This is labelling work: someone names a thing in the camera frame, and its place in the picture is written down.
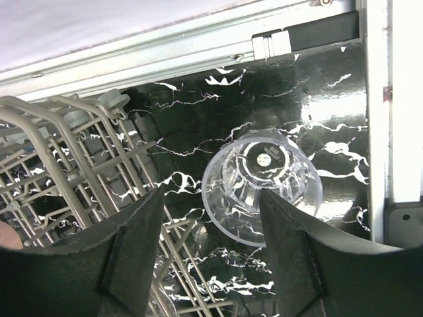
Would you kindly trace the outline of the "pink mug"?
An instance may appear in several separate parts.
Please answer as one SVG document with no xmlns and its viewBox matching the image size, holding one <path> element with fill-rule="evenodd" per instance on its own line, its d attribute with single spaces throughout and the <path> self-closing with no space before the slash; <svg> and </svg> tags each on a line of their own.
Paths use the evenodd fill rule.
<svg viewBox="0 0 423 317">
<path fill-rule="evenodd" d="M 19 234 L 7 223 L 0 222 L 0 245 L 14 250 L 23 249 Z"/>
</svg>

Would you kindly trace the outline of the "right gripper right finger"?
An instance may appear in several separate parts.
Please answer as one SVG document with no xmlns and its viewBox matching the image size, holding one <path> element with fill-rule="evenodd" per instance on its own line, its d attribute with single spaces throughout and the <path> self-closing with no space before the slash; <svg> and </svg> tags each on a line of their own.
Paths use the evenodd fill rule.
<svg viewBox="0 0 423 317">
<path fill-rule="evenodd" d="M 422 247 L 333 227 L 270 190 L 259 198 L 281 316 L 421 316 Z"/>
</svg>

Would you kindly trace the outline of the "clear glass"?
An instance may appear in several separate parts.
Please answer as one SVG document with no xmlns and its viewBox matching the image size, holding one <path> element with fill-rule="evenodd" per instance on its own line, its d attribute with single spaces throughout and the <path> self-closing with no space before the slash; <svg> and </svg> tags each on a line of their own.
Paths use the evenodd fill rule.
<svg viewBox="0 0 423 317">
<path fill-rule="evenodd" d="M 276 128 L 250 130 L 220 149 L 202 177 L 202 201 L 212 223 L 247 246 L 265 247 L 259 197 L 270 190 L 315 216 L 323 185 L 305 153 Z"/>
</svg>

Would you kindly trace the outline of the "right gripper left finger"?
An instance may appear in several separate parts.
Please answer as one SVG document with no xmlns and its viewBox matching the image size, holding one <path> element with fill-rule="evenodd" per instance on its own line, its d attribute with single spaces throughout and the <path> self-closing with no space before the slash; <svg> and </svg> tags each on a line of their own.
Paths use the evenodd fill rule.
<svg viewBox="0 0 423 317">
<path fill-rule="evenodd" d="M 162 227 L 153 190 L 50 247 L 1 249 L 2 316 L 145 316 Z"/>
</svg>

